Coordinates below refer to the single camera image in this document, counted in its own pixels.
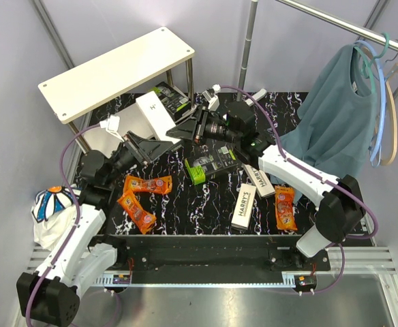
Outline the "green black razor box shelved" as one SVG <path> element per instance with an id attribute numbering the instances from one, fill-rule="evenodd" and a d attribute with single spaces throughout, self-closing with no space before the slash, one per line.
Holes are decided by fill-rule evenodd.
<path id="1" fill-rule="evenodd" d="M 189 98 L 166 82 L 160 82 L 150 89 L 154 91 L 173 121 L 178 121 L 191 109 Z"/>

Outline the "white H razor box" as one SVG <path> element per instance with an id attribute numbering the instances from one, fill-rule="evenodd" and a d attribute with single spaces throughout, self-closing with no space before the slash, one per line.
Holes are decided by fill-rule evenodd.
<path id="1" fill-rule="evenodd" d="M 157 140 L 170 141 L 173 144 L 180 142 L 179 139 L 166 135 L 169 129 L 175 127 L 175 123 L 154 91 L 138 97 L 136 104 Z"/>

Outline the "green black razor box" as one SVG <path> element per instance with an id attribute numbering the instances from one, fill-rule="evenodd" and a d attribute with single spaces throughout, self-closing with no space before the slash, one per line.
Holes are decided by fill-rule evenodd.
<path id="1" fill-rule="evenodd" d="M 236 170 L 239 162 L 232 149 L 221 146 L 185 159 L 185 169 L 193 185 L 200 185 Z"/>

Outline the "white Harry's box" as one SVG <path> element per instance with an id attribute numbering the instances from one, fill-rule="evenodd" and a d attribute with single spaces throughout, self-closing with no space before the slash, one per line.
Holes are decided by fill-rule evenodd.
<path id="1" fill-rule="evenodd" d="M 260 196 L 260 198 L 268 198 L 275 194 L 275 188 L 265 172 L 257 170 L 254 167 L 244 163 L 242 164 L 242 167 L 247 173 L 250 181 L 256 187 L 257 194 Z"/>
<path id="2" fill-rule="evenodd" d="M 232 214 L 231 227 L 238 230 L 247 230 L 251 218 L 254 199 L 256 196 L 256 187 L 242 183 L 239 195 Z"/>

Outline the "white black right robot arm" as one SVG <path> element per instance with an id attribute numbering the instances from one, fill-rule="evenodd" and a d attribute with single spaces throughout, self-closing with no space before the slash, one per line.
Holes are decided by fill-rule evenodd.
<path id="1" fill-rule="evenodd" d="M 290 253 L 293 267 L 305 270 L 331 243 L 342 243 L 365 216 L 361 190 L 350 175 L 327 174 L 297 159 L 256 129 L 256 116 L 245 104 L 232 102 L 225 117 L 204 106 L 166 132 L 167 136 L 202 144 L 208 139 L 229 142 L 244 164 L 281 179 L 315 204 L 316 222 Z"/>

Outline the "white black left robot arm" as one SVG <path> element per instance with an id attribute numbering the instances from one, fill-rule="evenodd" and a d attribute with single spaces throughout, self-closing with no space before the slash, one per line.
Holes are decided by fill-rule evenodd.
<path id="1" fill-rule="evenodd" d="M 110 157 L 99 150 L 83 155 L 85 185 L 79 196 L 72 197 L 72 222 L 42 264 L 33 273 L 22 273 L 16 282 L 20 310 L 28 326 L 33 321 L 70 326 L 81 298 L 95 280 L 106 269 L 119 270 L 127 264 L 126 246 L 113 236 L 103 237 L 89 255 L 84 254 L 119 198 L 112 182 L 129 167 L 150 164 L 175 148 L 171 141 L 148 140 L 129 131 Z"/>

